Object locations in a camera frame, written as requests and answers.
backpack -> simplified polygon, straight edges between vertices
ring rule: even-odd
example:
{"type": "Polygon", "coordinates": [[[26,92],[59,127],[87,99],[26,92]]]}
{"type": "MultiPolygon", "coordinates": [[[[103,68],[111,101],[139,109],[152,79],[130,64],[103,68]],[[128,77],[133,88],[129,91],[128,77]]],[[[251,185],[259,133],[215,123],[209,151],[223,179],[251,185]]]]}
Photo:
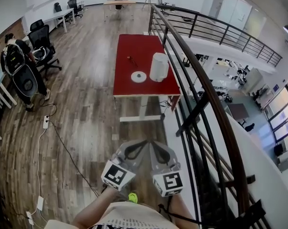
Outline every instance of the backpack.
{"type": "Polygon", "coordinates": [[[13,75],[19,67],[25,64],[24,53],[15,42],[5,47],[3,56],[5,69],[9,75],[13,75]]]}

red table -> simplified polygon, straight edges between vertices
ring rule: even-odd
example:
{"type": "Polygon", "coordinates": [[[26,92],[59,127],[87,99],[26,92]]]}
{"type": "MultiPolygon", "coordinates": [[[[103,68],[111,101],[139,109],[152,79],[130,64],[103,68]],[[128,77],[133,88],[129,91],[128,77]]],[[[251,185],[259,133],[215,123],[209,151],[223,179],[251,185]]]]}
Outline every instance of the red table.
{"type": "Polygon", "coordinates": [[[121,117],[120,121],[160,120],[160,115],[145,116],[148,97],[170,96],[172,110],[180,98],[180,88],[171,67],[168,76],[162,82],[150,79],[152,57],[156,52],[164,53],[163,46],[157,36],[122,34],[119,36],[116,56],[116,68],[113,97],[141,97],[139,116],[121,117]],[[142,71],[147,78],[142,83],[135,83],[131,75],[142,71]]]}

yellow shoe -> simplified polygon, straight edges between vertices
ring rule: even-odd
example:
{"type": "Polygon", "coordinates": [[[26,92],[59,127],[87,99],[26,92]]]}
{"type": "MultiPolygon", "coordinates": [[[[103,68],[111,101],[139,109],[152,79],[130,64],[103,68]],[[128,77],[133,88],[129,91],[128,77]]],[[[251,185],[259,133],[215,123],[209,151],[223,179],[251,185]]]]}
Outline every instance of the yellow shoe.
{"type": "Polygon", "coordinates": [[[128,195],[129,201],[132,203],[138,203],[138,196],[135,193],[129,193],[128,195]]]}

black office chair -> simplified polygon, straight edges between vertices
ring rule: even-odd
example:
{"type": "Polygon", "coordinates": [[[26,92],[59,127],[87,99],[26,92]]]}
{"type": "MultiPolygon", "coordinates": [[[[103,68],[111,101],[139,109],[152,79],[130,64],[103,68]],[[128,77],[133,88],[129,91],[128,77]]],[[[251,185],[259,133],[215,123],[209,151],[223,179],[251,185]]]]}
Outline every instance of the black office chair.
{"type": "MultiPolygon", "coordinates": [[[[56,12],[62,11],[61,6],[60,6],[60,4],[58,2],[56,2],[54,4],[54,10],[56,12]]],[[[71,20],[72,20],[72,13],[70,12],[69,14],[65,15],[65,22],[71,23],[71,20]]]]}
{"type": "Polygon", "coordinates": [[[33,49],[39,49],[41,47],[46,48],[46,56],[43,60],[39,61],[36,67],[44,67],[39,71],[45,71],[45,79],[47,78],[47,71],[50,68],[57,68],[62,70],[62,67],[53,65],[54,62],[60,63],[58,59],[52,60],[56,53],[54,46],[49,40],[49,25],[44,25],[42,20],[36,21],[30,26],[31,32],[28,34],[29,40],[33,46],[33,49]]]}
{"type": "Polygon", "coordinates": [[[82,11],[83,9],[82,8],[78,8],[77,7],[77,0],[69,0],[67,2],[68,6],[70,9],[74,9],[74,14],[75,14],[75,17],[80,17],[82,18],[83,14],[78,14],[80,11],[82,11]]]}

white disc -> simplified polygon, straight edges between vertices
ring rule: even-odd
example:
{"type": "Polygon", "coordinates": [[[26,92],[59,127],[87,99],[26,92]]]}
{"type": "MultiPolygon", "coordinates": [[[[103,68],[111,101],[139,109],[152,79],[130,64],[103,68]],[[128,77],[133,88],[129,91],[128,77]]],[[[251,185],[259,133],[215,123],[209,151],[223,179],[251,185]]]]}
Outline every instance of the white disc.
{"type": "Polygon", "coordinates": [[[142,83],[146,80],[147,76],[142,71],[135,71],[131,75],[131,80],[133,80],[136,83],[142,83]]]}

